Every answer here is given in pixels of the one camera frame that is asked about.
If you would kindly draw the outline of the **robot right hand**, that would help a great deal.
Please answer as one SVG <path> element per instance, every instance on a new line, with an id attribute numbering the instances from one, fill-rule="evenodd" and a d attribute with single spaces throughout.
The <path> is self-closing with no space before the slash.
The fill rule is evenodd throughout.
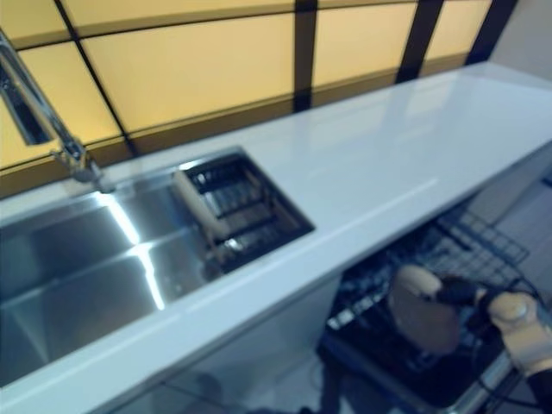
<path id="1" fill-rule="evenodd" d="M 482 284 L 458 276 L 437 276 L 436 281 L 437 288 L 422 295 L 424 301 L 456 308 L 475 309 L 490 291 Z"/>

